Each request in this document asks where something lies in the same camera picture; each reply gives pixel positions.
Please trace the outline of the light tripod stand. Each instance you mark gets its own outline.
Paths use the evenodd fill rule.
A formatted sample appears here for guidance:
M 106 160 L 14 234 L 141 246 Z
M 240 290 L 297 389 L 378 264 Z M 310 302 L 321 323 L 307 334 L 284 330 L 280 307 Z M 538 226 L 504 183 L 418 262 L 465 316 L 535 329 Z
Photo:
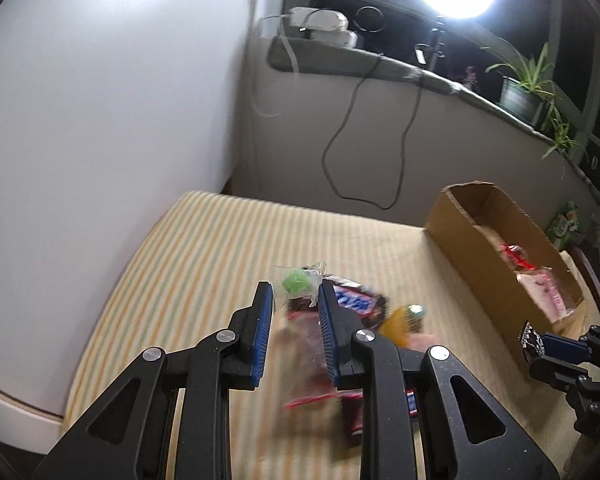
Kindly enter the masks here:
M 414 45 L 414 53 L 417 64 L 424 70 L 433 73 L 438 62 L 444 60 L 445 53 L 445 20 L 438 16 L 434 26 L 430 29 L 424 42 Z

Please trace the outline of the bread packet in box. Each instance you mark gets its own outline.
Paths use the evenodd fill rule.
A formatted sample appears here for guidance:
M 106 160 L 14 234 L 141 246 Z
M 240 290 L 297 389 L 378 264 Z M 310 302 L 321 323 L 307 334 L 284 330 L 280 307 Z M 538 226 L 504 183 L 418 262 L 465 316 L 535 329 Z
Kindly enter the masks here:
M 568 308 L 550 268 L 517 273 L 517 281 L 551 323 L 568 315 Z

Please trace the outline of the green carton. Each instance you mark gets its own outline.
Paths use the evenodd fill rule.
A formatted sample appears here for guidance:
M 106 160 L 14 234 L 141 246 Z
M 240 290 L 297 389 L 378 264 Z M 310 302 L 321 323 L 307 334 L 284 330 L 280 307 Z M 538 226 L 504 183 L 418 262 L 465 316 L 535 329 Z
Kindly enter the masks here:
M 558 213 L 554 215 L 545 230 L 545 235 L 550 244 L 562 252 L 570 240 L 580 233 L 580 214 L 578 205 L 570 200 L 562 205 Z

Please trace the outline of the orange yellow candy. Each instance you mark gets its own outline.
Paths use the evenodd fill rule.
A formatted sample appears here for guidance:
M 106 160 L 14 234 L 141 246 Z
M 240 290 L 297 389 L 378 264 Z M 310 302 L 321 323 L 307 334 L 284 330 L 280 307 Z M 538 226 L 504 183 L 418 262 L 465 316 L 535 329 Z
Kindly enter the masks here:
M 409 333 L 423 333 L 425 316 L 426 309 L 420 304 L 402 306 L 382 322 L 379 333 L 399 348 L 406 348 L 406 337 Z

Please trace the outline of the red wrapper in box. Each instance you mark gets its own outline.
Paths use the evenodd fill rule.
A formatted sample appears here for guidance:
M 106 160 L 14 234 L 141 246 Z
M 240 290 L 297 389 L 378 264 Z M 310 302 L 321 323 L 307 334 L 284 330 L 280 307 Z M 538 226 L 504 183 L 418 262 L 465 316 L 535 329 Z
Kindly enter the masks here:
M 515 272 L 532 272 L 536 269 L 536 266 L 528 260 L 524 248 L 517 244 L 503 243 L 498 248 L 498 253 L 509 266 L 510 270 Z

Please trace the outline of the brown cardboard box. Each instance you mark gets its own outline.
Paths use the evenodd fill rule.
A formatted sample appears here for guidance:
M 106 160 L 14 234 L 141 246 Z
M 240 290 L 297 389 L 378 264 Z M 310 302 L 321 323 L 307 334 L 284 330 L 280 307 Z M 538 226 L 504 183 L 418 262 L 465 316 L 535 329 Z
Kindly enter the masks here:
M 425 224 L 467 283 L 512 356 L 522 361 L 519 334 L 525 322 L 538 332 L 571 334 L 581 319 L 584 300 L 580 285 L 542 230 L 500 188 L 492 183 L 469 182 L 444 188 Z M 528 260 L 550 268 L 568 315 L 551 323 L 509 269 L 498 248 L 501 244 L 524 248 Z

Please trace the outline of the small dark figurine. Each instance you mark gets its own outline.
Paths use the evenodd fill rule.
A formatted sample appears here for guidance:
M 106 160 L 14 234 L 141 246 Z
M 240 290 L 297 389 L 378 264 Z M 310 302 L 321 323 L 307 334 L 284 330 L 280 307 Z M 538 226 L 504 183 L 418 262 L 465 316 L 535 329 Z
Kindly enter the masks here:
M 480 84 L 475 66 L 469 65 L 465 68 L 465 77 L 462 80 L 462 86 L 471 92 L 480 93 Z

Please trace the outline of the pink snack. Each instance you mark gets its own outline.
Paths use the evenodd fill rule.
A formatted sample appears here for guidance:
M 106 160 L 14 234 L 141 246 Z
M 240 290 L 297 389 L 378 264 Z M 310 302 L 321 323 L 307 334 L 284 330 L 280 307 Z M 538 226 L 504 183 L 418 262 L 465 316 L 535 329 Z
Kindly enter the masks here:
M 443 342 L 435 334 L 409 333 L 406 337 L 406 348 L 425 353 L 430 347 L 442 346 Z

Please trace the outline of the potted spider plant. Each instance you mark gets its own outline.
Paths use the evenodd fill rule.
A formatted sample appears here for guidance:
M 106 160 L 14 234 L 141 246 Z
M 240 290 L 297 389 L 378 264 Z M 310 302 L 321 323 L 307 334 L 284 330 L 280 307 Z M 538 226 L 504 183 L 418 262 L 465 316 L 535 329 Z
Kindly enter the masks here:
M 516 62 L 501 61 L 484 70 L 486 74 L 497 73 L 502 77 L 498 105 L 550 138 L 550 147 L 542 158 L 553 153 L 568 156 L 575 151 L 588 157 L 585 147 L 571 133 L 570 120 L 559 110 L 557 87 L 550 76 L 554 68 L 550 62 L 550 44 L 545 41 L 539 53 L 528 58 L 517 49 L 514 53 Z

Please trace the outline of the red clear snack packet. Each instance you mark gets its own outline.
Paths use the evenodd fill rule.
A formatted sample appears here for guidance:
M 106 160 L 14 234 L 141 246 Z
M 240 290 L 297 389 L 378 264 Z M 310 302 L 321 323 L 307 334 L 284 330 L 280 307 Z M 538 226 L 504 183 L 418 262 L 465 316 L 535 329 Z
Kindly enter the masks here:
M 363 399 L 360 389 L 338 391 L 329 378 L 316 312 L 289 313 L 286 329 L 290 337 L 291 364 L 285 373 L 284 408 L 292 410 L 332 399 Z

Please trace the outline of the green candy clear wrapper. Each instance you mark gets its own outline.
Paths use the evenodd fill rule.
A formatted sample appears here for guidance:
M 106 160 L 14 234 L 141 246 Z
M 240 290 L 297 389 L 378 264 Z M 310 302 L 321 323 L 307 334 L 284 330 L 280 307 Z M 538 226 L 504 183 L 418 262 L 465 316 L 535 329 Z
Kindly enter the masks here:
M 325 270 L 325 261 L 310 266 L 271 266 L 276 306 L 287 311 L 314 309 Z

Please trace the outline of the Snickers bar Chinese label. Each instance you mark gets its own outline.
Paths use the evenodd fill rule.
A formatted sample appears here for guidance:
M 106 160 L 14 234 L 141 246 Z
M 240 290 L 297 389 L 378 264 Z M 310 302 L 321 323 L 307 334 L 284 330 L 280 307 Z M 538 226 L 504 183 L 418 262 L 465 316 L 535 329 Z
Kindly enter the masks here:
M 366 328 L 374 330 L 385 321 L 388 307 L 386 296 L 342 276 L 327 274 L 324 280 L 334 286 L 338 304 L 355 311 Z

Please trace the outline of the black white patterned packet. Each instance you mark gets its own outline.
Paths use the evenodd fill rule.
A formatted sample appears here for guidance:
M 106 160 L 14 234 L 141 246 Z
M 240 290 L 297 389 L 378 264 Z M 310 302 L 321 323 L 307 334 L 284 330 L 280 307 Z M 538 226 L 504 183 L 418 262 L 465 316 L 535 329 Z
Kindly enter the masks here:
M 543 338 L 529 322 L 524 323 L 524 327 L 519 334 L 518 340 L 522 354 L 527 363 L 531 363 L 533 360 L 544 356 L 545 348 Z

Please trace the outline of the white power adapter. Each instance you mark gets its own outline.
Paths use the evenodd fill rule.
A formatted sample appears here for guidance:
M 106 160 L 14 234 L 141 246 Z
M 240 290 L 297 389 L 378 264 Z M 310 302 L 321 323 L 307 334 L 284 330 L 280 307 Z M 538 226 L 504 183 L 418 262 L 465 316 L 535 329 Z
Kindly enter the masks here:
M 295 6 L 289 11 L 289 25 L 303 38 L 330 46 L 354 49 L 358 44 L 358 34 L 339 11 Z

